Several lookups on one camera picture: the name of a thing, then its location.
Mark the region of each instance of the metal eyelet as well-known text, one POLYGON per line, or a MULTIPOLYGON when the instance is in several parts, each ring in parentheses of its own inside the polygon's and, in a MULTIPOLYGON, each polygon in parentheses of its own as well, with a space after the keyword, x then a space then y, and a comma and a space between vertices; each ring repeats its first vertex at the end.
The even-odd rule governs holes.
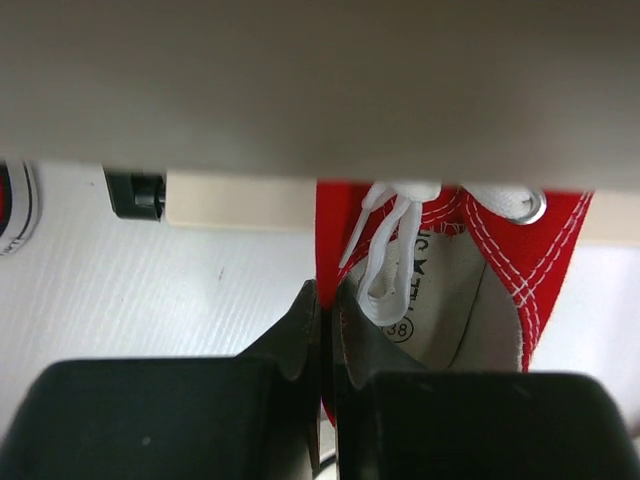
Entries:
POLYGON ((516 225, 531 225, 542 218, 547 210, 547 197, 542 190, 531 190, 531 210, 520 218, 509 219, 516 225))

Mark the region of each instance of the red shoe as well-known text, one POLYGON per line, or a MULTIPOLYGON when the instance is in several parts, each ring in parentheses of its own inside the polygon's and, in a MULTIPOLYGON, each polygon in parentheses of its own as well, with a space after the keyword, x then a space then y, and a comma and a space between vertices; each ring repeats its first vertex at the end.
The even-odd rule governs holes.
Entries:
POLYGON ((432 369, 528 369, 591 193, 319 183, 321 305, 358 283, 365 315, 432 369))
POLYGON ((38 195, 29 165, 0 160, 0 257, 20 248, 37 221, 38 195))

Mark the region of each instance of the white floor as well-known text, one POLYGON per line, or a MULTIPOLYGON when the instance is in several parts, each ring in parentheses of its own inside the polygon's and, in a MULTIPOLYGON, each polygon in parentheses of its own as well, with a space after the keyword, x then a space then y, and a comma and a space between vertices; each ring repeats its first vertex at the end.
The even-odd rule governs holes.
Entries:
MULTIPOLYGON (((0 260, 0 432, 52 362, 236 353, 314 274, 310 235, 119 220, 100 167, 37 172, 40 225, 0 260)), ((640 428, 640 250, 576 252, 534 368, 595 375, 640 428)))

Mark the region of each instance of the beige panel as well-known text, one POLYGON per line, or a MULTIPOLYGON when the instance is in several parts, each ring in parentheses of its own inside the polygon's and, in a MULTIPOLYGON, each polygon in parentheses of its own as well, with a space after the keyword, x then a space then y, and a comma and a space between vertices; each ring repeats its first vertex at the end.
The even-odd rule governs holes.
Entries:
MULTIPOLYGON (((177 227, 313 231, 315 182, 283 178, 167 175, 167 221, 177 227)), ((582 244, 640 247, 640 194, 596 192, 582 244)))
POLYGON ((640 2, 9 0, 0 153, 640 185, 640 2))

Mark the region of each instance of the shoelace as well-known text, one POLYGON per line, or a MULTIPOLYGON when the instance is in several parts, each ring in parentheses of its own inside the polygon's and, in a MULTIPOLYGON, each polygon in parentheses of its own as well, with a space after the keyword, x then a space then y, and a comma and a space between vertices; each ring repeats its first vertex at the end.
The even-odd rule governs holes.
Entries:
MULTIPOLYGON (((487 210, 517 224, 528 225, 537 221, 546 209, 542 191, 478 185, 465 185, 464 188, 487 210)), ((422 221, 422 204, 438 198, 440 190, 440 183, 376 182, 362 201, 362 212, 340 261, 340 268, 344 268, 351 258, 371 212, 396 197, 391 212, 371 238, 367 266, 356 293, 362 312, 375 325, 394 325, 402 320, 409 308, 414 248, 422 221), (374 297, 369 290, 384 265, 387 244, 396 228, 399 257, 394 288, 380 297, 374 297)))

